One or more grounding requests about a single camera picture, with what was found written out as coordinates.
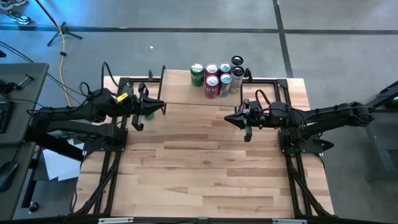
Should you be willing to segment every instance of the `wooden tabletop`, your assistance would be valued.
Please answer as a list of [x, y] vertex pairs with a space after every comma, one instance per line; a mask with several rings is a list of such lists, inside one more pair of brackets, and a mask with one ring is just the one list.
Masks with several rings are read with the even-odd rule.
[[166, 69], [163, 76], [160, 99], [165, 103], [183, 105], [239, 106], [241, 95], [229, 94], [227, 97], [208, 99], [205, 97], [205, 85], [193, 86], [189, 70]]
[[[287, 80], [292, 105], [309, 110], [304, 81]], [[109, 77], [104, 83], [116, 92]], [[150, 97], [156, 98], [159, 84], [147, 86]], [[258, 88], [275, 100], [273, 87], [263, 84], [244, 85], [244, 97], [254, 100]], [[244, 142], [244, 132], [223, 120], [232, 113], [231, 107], [168, 105], [166, 115], [159, 110], [152, 121], [143, 120], [141, 132], [129, 120], [112, 216], [294, 217], [277, 131], [253, 128], [251, 142]], [[94, 152], [84, 162], [76, 210], [98, 185], [103, 156], [103, 152]], [[321, 160], [304, 154], [303, 164], [309, 189], [333, 213]], [[298, 195], [304, 211], [301, 191]]]

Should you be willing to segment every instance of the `can lid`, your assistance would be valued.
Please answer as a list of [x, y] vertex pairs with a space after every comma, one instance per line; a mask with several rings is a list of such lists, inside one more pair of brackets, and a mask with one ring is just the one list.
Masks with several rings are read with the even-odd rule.
[[228, 72], [231, 70], [231, 65], [228, 62], [223, 62], [220, 65], [220, 70], [223, 72]]
[[234, 56], [231, 59], [232, 64], [234, 65], [242, 65], [243, 64], [243, 58], [241, 56]]
[[193, 72], [201, 72], [201, 71], [203, 71], [203, 65], [200, 64], [200, 63], [194, 63], [191, 66], [191, 69], [192, 69]]
[[216, 64], [214, 63], [210, 63], [206, 66], [206, 71], [210, 72], [210, 73], [215, 73], [218, 71], [218, 67]]
[[218, 84], [218, 78], [215, 75], [210, 75], [209, 77], [207, 77], [206, 79], [206, 83], [209, 86], [215, 86]]
[[223, 83], [230, 83], [232, 82], [232, 76], [230, 74], [222, 74], [220, 80]]
[[244, 74], [244, 69], [240, 66], [235, 66], [234, 68], [232, 68], [232, 74], [240, 77]]

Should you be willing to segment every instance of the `gray floor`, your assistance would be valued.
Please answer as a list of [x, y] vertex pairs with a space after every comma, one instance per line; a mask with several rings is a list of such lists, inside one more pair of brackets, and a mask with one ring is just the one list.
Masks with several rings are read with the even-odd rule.
[[[45, 3], [58, 21], [73, 26], [277, 28], [272, 0]], [[398, 29], [395, 0], [280, 0], [279, 5], [286, 29]], [[34, 1], [23, 10], [38, 26], [50, 25]], [[9, 21], [0, 14], [0, 23]], [[193, 62], [220, 62], [238, 54], [254, 76], [286, 77], [278, 34], [78, 34], [84, 39], [66, 39], [68, 57], [64, 66], [65, 81], [74, 89], [82, 81], [92, 88], [99, 87], [104, 60], [115, 75], [145, 75], [148, 69], [159, 73], [162, 65], [187, 69]], [[0, 30], [1, 41], [35, 62], [49, 63], [49, 72], [58, 77], [61, 40], [57, 39], [51, 47], [45, 45], [52, 35], [53, 32]], [[294, 77], [304, 78], [312, 108], [366, 102], [398, 79], [398, 35], [287, 35], [286, 39]], [[23, 60], [10, 54], [0, 62]], [[62, 90], [49, 79], [39, 103], [66, 105]], [[398, 223], [398, 181], [365, 180], [378, 166], [364, 129], [340, 128], [325, 133], [325, 139], [335, 143], [324, 158], [335, 213], [344, 218]], [[63, 188], [60, 192], [65, 191], [64, 196], [45, 196], [45, 189], [54, 186]], [[72, 181], [41, 184], [34, 196], [41, 201], [40, 210], [31, 216], [20, 210], [16, 218], [67, 212], [71, 188]]]

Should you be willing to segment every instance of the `tripod stand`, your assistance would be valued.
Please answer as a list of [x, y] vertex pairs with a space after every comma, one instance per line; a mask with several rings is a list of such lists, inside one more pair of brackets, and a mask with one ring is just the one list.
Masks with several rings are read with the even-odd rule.
[[[52, 23], [57, 27], [57, 23], [55, 22], [54, 18], [50, 15], [50, 13], [44, 8], [44, 6], [42, 5], [42, 3], [39, 0], [36, 0], [37, 4], [43, 9], [44, 13], [46, 13], [46, 15], [50, 18], [50, 20], [52, 21]], [[67, 30], [66, 28], [67, 23], [66, 22], [62, 22], [62, 25], [60, 26], [60, 30], [62, 32], [62, 34], [68, 34], [71, 35], [72, 37], [76, 37], [77, 39], [82, 39], [83, 37], [80, 37], [79, 35], [76, 35], [74, 33], [71, 33]], [[55, 38], [58, 37], [58, 35], [60, 34], [60, 31], [58, 30], [55, 35], [51, 38], [51, 40], [47, 43], [47, 46], [50, 47], [51, 43], [55, 40]]]

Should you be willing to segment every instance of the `paper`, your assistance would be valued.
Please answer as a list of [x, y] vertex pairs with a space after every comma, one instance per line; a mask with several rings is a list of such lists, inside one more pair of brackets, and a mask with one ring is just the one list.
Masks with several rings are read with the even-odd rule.
[[[68, 140], [68, 142], [69, 144], [74, 145], [73, 140]], [[84, 143], [74, 146], [83, 150]], [[58, 181], [61, 181], [79, 176], [80, 161], [76, 161], [48, 149], [43, 150], [43, 155], [50, 180], [58, 177]]]

